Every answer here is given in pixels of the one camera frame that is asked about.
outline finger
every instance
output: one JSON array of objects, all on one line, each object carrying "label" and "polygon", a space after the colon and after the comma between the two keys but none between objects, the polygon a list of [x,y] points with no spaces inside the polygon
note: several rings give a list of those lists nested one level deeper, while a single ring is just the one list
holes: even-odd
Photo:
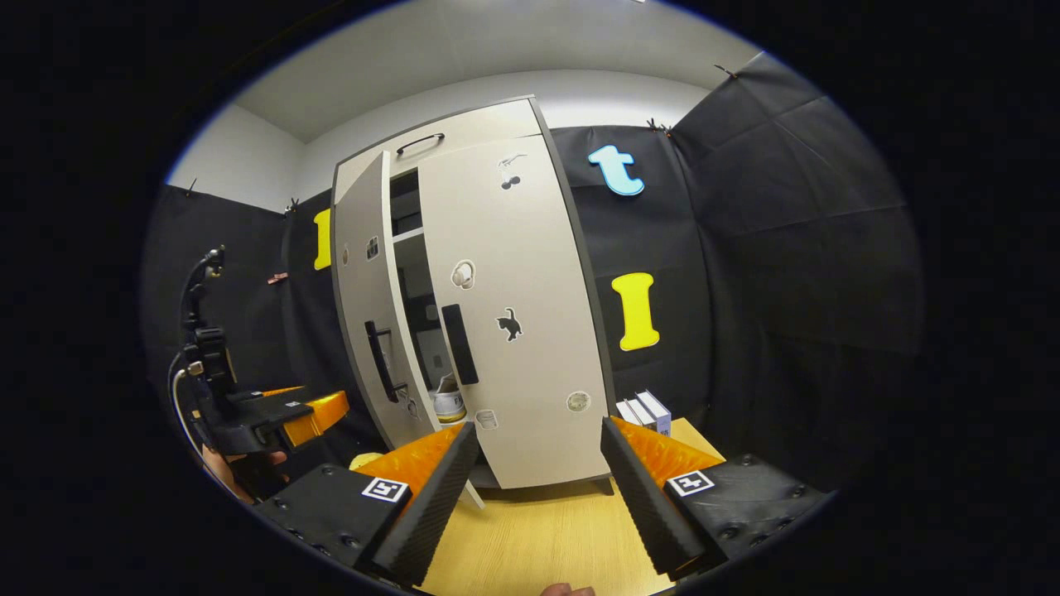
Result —
[{"label": "finger", "polygon": [[542,591],[541,596],[569,596],[569,583],[553,583]]}]

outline round sticker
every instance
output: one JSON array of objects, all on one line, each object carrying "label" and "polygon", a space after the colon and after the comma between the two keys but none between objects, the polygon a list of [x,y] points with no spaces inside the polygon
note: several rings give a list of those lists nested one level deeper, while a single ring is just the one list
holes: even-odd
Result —
[{"label": "round sticker", "polygon": [[567,409],[570,411],[585,411],[589,407],[589,395],[585,391],[575,391],[567,396]]}]

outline black fabric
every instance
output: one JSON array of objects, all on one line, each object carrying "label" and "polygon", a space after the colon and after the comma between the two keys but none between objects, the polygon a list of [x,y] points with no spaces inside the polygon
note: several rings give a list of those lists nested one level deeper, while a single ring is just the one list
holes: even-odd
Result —
[{"label": "black fabric", "polygon": [[[617,399],[651,389],[675,418],[702,421],[710,379],[710,295],[697,226],[672,143],[666,135],[635,126],[551,130],[570,182],[588,248],[614,370]],[[644,190],[621,196],[604,183],[588,155],[614,144],[633,156],[626,166]],[[658,344],[622,351],[621,297],[612,281],[651,274],[652,327]]]},{"label": "black fabric", "polygon": [[210,194],[162,188],[148,223],[140,287],[140,331],[147,379],[164,398],[166,373],[183,345],[180,295],[188,273],[211,248],[225,245],[222,277],[209,280],[202,316],[225,330],[241,387],[295,383],[284,347],[276,287],[266,280],[279,263],[283,215]]},{"label": "black fabric", "polygon": [[699,224],[714,323],[710,416],[822,490],[882,445],[922,327],[902,194],[827,97],[759,54],[672,135]]},{"label": "black fabric", "polygon": [[335,425],[340,432],[325,437],[335,456],[349,463],[357,453],[385,453],[387,449],[350,368],[335,305],[332,268],[314,267],[317,225],[313,220],[330,208],[331,191],[325,191],[301,201],[287,214],[288,277],[282,282],[281,300],[286,314],[286,347],[296,376],[320,392],[346,391],[350,411]]}]

